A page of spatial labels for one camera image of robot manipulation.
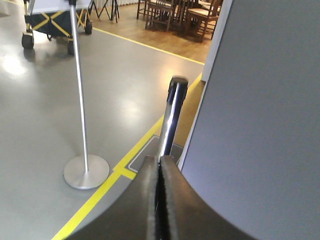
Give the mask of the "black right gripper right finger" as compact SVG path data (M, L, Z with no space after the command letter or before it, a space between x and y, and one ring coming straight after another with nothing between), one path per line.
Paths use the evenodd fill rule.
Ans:
M159 231L162 240L253 240L213 210L169 155L159 162Z

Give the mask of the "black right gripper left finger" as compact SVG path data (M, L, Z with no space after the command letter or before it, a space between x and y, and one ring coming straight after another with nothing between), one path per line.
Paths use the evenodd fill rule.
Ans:
M68 240L156 240L158 160L146 156L125 191L101 215Z

